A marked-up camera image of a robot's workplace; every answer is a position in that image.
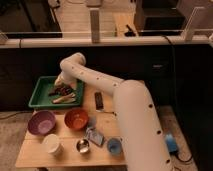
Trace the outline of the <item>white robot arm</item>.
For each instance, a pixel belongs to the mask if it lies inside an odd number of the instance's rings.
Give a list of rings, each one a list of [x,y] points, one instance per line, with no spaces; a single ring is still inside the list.
[[[63,59],[58,79],[65,84],[75,79],[113,97],[128,171],[174,171],[163,130],[151,97],[142,82],[124,80],[85,66],[82,53]]]

